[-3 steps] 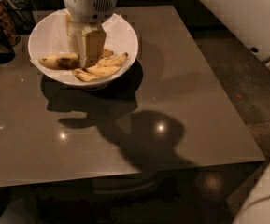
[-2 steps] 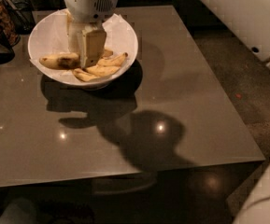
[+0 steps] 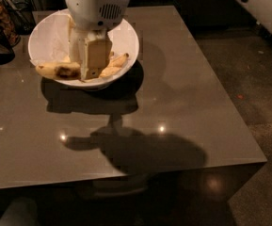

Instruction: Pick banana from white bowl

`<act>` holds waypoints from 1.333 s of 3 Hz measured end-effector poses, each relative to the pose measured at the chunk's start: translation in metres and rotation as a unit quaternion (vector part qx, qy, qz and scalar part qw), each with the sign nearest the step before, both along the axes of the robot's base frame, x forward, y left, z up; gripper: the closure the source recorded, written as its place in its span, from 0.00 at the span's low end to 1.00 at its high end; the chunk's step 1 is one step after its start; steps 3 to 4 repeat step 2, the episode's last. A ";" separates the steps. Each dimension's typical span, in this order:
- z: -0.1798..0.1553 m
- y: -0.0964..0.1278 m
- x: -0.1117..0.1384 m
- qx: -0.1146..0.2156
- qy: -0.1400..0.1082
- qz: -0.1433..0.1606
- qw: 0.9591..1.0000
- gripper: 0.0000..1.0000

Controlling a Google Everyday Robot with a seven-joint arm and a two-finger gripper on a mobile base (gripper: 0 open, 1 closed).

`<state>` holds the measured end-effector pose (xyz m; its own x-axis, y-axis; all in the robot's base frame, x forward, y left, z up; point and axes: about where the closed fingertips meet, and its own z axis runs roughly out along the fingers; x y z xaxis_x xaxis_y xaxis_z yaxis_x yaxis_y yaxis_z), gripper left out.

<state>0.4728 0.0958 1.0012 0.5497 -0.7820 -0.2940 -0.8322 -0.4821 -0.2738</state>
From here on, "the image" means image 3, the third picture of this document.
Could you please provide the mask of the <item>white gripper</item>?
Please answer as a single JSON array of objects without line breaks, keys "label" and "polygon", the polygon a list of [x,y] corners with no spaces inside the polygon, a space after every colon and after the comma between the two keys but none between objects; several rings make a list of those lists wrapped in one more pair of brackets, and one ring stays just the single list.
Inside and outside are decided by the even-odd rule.
[{"label": "white gripper", "polygon": [[[68,23],[69,58],[71,62],[79,62],[81,58],[82,80],[98,78],[108,65],[112,41],[106,30],[121,23],[129,1],[65,0],[71,14]],[[79,37],[75,26],[84,30]]]}]

